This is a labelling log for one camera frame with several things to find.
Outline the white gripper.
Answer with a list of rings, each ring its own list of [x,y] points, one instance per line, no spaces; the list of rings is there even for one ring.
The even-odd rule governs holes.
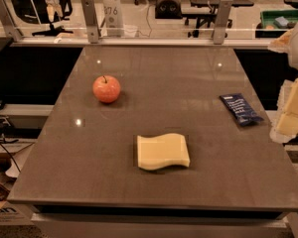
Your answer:
[[[289,65],[298,70],[298,22],[293,29],[272,40],[268,49],[287,54]],[[294,81],[285,80],[280,88],[270,138],[276,143],[288,143],[297,135],[298,77]]]

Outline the white numbered robot base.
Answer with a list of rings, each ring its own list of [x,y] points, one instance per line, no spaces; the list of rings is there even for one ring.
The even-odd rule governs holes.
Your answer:
[[[105,25],[109,37],[124,35],[123,19],[120,0],[102,0]]]

